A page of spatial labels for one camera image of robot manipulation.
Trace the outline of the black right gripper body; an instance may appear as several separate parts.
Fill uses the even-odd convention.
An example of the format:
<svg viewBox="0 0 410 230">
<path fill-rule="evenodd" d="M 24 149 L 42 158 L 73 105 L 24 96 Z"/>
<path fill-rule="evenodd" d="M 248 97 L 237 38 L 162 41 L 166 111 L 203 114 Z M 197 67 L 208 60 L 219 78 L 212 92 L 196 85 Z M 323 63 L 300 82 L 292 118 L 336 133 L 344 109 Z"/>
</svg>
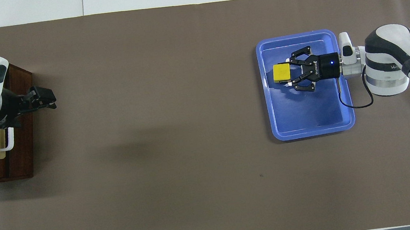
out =
<svg viewBox="0 0 410 230">
<path fill-rule="evenodd" d="M 339 53 L 329 53 L 322 55 L 311 54 L 306 58 L 309 63 L 306 72 L 310 75 L 307 77 L 312 82 L 320 80 L 336 79 L 341 75 L 341 65 Z"/>
</svg>

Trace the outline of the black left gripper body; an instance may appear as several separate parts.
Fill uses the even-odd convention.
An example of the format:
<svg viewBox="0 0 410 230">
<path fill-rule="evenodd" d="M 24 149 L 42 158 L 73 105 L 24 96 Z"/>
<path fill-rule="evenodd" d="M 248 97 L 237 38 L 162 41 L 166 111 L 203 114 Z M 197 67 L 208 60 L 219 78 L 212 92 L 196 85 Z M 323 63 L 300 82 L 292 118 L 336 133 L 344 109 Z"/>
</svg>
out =
<svg viewBox="0 0 410 230">
<path fill-rule="evenodd" d="M 0 129 L 20 128 L 18 117 L 31 111 L 35 92 L 29 90 L 26 95 L 17 95 L 8 89 L 2 90 L 2 105 L 0 108 Z"/>
</svg>

